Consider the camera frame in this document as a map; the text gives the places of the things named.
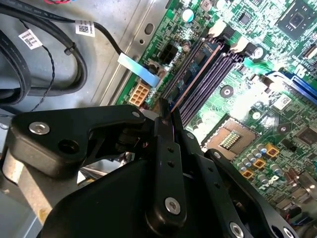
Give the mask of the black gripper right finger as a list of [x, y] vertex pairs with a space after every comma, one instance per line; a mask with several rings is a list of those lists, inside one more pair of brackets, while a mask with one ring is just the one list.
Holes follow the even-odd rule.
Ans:
[[175, 138], [184, 169], [193, 174], [202, 201], [194, 202], [205, 238], [296, 238], [282, 216], [216, 149], [203, 153], [195, 136], [184, 129], [180, 111], [172, 111]]

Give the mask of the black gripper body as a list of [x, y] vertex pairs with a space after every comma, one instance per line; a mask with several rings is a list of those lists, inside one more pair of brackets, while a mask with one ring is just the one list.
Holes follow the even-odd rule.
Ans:
[[43, 238], [228, 238], [198, 179], [173, 160], [131, 162], [62, 199]]

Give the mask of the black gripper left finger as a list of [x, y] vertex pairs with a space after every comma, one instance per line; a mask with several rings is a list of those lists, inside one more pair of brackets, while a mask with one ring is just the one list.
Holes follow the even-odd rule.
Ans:
[[79, 169], [99, 159], [132, 152], [132, 162], [181, 163], [166, 102], [160, 112], [154, 120], [131, 105], [24, 113], [12, 120], [6, 154], [41, 176], [42, 191], [56, 199], [54, 208], [81, 189], [76, 184]]

